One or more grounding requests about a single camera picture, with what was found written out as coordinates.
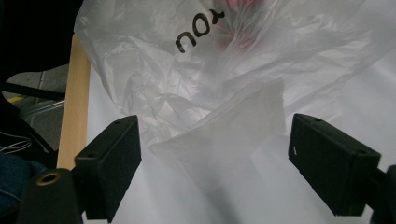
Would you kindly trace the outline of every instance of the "plastic bag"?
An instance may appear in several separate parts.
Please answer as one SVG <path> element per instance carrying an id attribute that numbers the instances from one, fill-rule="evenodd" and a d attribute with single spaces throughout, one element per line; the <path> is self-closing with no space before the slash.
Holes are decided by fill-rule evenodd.
<path id="1" fill-rule="evenodd" d="M 391 21 L 366 16 L 364 2 L 86 0 L 75 32 L 119 111 L 139 117 L 145 147 L 171 166 L 176 160 L 198 186 L 213 190 L 227 175 L 227 164 L 251 155 L 266 137 L 287 134 L 294 113 L 327 121 L 339 117 L 336 99 L 347 80 L 396 45 Z M 218 128 L 212 120 L 228 113 L 233 119 L 220 126 L 236 138 L 229 127 L 240 125 L 246 111 L 226 105 L 235 97 L 251 99 L 253 93 L 246 90 L 255 83 L 257 92 L 267 92 L 279 80 L 282 97 L 278 101 L 278 94 L 268 91 L 274 97 L 268 102 L 276 103 L 267 106 L 281 102 L 274 113 L 282 118 L 265 111 L 250 117 L 278 120 L 272 132 L 250 138 L 239 150 L 223 150 L 229 139 L 220 132 L 208 139 L 222 139 L 213 145 L 222 147 L 203 145 L 208 141 L 203 134 Z M 257 105 L 266 104 L 253 98 Z M 238 133 L 269 127 L 250 123 L 240 125 Z M 214 155 L 221 160 L 211 164 L 225 165 L 201 173 L 205 163 L 191 164 Z M 203 175 L 214 172 L 219 173 L 213 178 Z"/>

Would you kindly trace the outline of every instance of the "floor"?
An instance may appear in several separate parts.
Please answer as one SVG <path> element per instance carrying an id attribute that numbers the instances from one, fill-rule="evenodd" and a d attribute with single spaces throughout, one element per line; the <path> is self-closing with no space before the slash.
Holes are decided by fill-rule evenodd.
<path id="1" fill-rule="evenodd" d="M 68 64 L 44 72 L 17 74 L 9 79 L 8 82 L 46 91 L 65 92 L 67 73 Z M 64 114 L 63 102 L 56 103 L 34 97 L 20 96 L 9 92 L 3 92 L 3 94 L 6 99 L 21 110 L 21 117 L 27 121 L 52 148 L 59 148 L 62 118 Z M 51 107 L 46 107 L 48 109 L 44 110 L 35 110 L 35 108 L 42 107 L 42 105 L 51 105 Z"/>

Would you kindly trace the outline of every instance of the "denim fabric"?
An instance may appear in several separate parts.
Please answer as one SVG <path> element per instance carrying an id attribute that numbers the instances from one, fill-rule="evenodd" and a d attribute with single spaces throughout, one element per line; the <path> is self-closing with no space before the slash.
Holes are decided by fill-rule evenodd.
<path id="1" fill-rule="evenodd" d="M 0 152 L 0 214 L 18 207 L 26 181 L 46 170 L 39 162 Z"/>

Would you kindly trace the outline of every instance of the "wire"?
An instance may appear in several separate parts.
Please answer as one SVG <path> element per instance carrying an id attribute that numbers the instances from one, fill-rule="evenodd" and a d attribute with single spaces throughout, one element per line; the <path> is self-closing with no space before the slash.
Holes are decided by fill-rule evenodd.
<path id="1" fill-rule="evenodd" d="M 10 134 L 10 133 L 3 133 L 3 132 L 0 132 L 0 134 L 8 136 L 8 137 L 22 139 L 21 141 L 13 143 L 9 146 L 0 147 L 0 152 L 4 152 L 5 154 L 22 151 L 22 150 L 25 150 L 26 148 L 28 148 L 30 145 L 32 145 L 32 139 L 30 139 L 28 137 L 14 135 L 14 134 Z"/>

